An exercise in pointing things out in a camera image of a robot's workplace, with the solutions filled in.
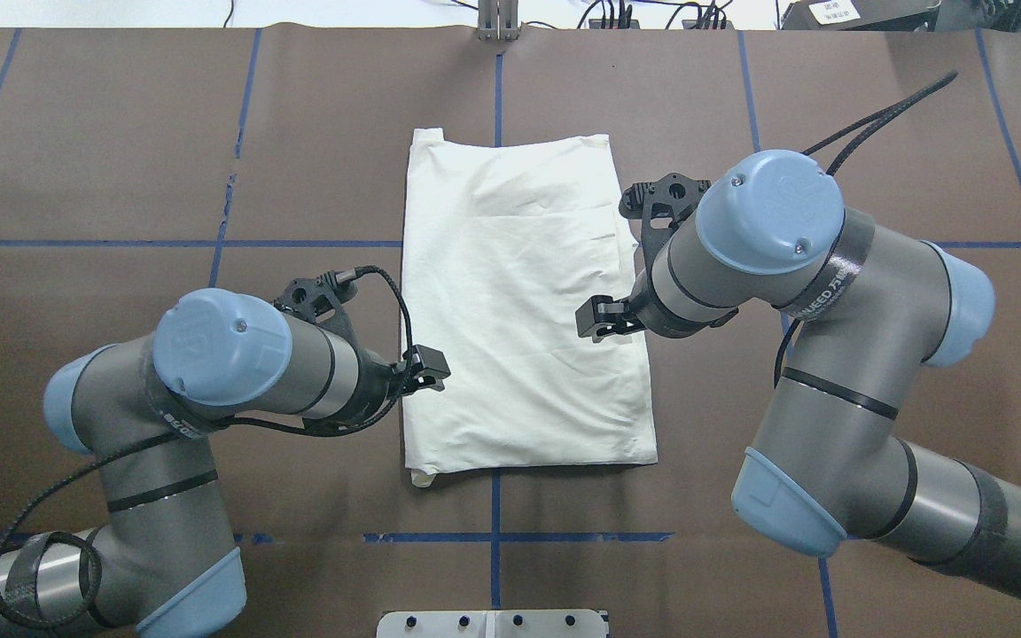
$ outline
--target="folded white towel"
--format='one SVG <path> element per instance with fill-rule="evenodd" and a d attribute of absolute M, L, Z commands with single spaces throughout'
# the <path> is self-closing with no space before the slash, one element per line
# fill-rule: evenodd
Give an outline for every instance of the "folded white towel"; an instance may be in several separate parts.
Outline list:
<path fill-rule="evenodd" d="M 654 463 L 644 336 L 579 339 L 575 310 L 633 285 L 606 135 L 481 148 L 417 130 L 402 287 L 442 393 L 404 399 L 406 467 L 427 487 L 476 468 Z"/>

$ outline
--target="metal bracket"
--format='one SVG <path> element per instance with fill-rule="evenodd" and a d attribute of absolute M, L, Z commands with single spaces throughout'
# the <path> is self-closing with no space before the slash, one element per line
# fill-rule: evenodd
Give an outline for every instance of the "metal bracket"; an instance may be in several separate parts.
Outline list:
<path fill-rule="evenodd" d="M 485 42 L 519 40 L 519 0 L 478 0 L 477 36 Z"/>
<path fill-rule="evenodd" d="M 485 635 L 560 635 L 607 638 L 609 612 L 600 609 L 461 609 L 388 612 L 377 623 L 377 638 L 416 635 L 483 638 Z"/>

